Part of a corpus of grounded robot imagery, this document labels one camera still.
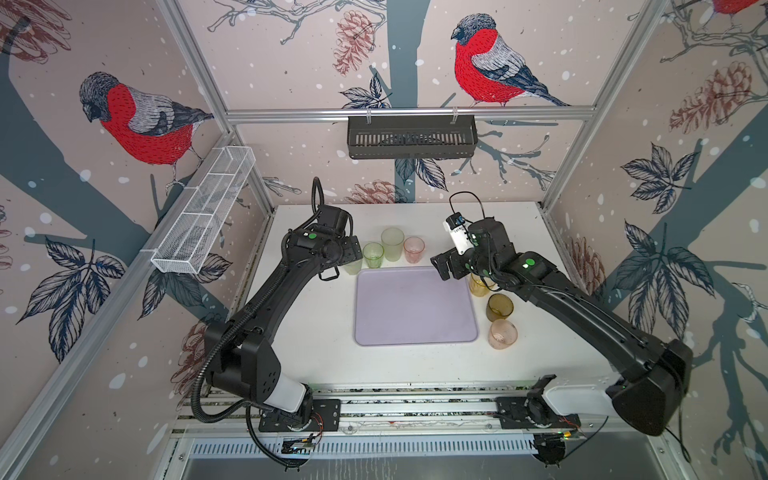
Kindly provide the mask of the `pale green dimpled short glass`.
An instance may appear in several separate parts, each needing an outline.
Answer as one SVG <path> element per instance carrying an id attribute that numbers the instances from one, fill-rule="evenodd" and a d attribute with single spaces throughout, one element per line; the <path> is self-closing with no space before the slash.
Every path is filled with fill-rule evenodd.
<path id="1" fill-rule="evenodd" d="M 344 271 L 351 276 L 356 276 L 362 270 L 363 259 L 357 259 L 343 266 Z"/>

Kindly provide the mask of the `pink glass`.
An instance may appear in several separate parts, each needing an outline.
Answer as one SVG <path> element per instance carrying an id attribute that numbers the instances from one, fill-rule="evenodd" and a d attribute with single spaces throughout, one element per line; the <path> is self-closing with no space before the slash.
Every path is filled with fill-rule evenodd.
<path id="1" fill-rule="evenodd" d="M 403 251 L 406 261 L 409 264 L 418 264 L 425 252 L 426 244 L 424 240 L 417 236 L 411 236 L 403 242 Z"/>

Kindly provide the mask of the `bright green faceted glass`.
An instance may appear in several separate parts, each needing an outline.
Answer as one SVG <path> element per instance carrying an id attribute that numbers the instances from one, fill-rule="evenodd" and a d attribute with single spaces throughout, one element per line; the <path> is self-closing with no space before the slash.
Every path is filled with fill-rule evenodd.
<path id="1" fill-rule="evenodd" d="M 369 242 L 363 248 L 363 257 L 369 269 L 381 268 L 384 260 L 384 248 L 380 243 Z"/>

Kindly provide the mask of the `pink glass near right arm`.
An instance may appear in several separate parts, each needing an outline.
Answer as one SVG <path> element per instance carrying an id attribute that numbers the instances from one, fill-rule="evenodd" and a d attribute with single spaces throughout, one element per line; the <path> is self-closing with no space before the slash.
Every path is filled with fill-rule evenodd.
<path id="1" fill-rule="evenodd" d="M 489 345 L 496 350 L 512 346 L 518 340 L 517 328 L 506 319 L 498 319 L 491 323 L 488 335 Z"/>

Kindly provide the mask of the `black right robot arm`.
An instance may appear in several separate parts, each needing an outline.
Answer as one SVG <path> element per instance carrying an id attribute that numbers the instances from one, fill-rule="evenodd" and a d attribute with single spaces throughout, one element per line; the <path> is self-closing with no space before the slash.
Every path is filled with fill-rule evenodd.
<path id="1" fill-rule="evenodd" d="M 606 394 L 618 416 L 646 435 L 666 430 L 688 391 L 690 347 L 663 342 L 604 310 L 554 263 L 533 251 L 517 252 L 492 217 L 468 221 L 455 212 L 443 226 L 454 246 L 431 259 L 442 280 L 474 274 L 553 315 L 617 369 L 620 378 Z"/>

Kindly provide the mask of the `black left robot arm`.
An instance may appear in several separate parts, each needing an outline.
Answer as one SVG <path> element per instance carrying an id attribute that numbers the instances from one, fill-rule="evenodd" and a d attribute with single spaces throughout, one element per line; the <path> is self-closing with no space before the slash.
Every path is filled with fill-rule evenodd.
<path id="1" fill-rule="evenodd" d="M 344 209 L 320 205 L 313 215 L 281 239 L 280 260 L 246 305 L 230 320 L 207 327 L 205 359 L 191 389 L 193 416 L 202 423 L 219 422 L 243 407 L 256 406 L 278 416 L 291 428 L 304 427 L 313 415 L 309 386 L 282 373 L 272 348 L 281 322 L 303 288 L 328 269 L 330 280 L 338 268 L 362 258 L 352 216 Z M 204 384 L 240 397 L 219 413 L 201 404 Z"/>

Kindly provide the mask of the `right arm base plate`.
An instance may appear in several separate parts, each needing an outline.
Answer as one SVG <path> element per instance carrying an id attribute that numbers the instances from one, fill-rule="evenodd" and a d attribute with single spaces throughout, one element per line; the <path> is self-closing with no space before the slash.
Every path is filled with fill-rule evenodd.
<path id="1" fill-rule="evenodd" d="M 581 428 L 577 415 L 558 415 L 540 397 L 497 397 L 495 404 L 493 417 L 504 430 Z"/>

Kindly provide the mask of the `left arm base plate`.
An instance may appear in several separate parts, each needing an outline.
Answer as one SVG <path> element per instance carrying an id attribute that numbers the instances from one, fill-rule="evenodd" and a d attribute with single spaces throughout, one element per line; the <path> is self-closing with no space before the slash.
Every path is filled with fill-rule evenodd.
<path id="1" fill-rule="evenodd" d="M 313 399 L 296 412 L 271 408 L 263 411 L 258 430 L 260 433 L 336 432 L 341 416 L 339 399 Z"/>

